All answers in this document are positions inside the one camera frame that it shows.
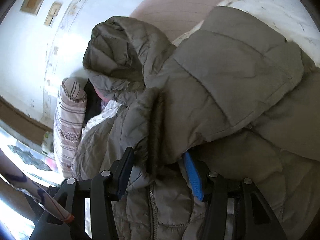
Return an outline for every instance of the puffer jacket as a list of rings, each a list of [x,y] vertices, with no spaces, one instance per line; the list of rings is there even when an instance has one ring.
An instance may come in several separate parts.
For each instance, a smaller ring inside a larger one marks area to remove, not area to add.
[[[135,150],[127,194],[113,203],[120,239],[198,239],[205,203],[192,194],[186,150],[225,178],[251,178],[289,240],[320,207],[320,72],[255,17],[214,8],[177,48],[128,17],[98,24],[84,55],[98,93],[123,106],[78,147],[74,176]]]

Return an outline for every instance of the striped fabric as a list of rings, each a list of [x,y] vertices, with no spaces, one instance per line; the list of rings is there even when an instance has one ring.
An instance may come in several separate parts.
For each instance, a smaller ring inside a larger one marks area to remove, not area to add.
[[[73,78],[65,78],[59,89],[53,124],[54,156],[65,178],[71,177],[71,162],[81,139],[87,96]]]

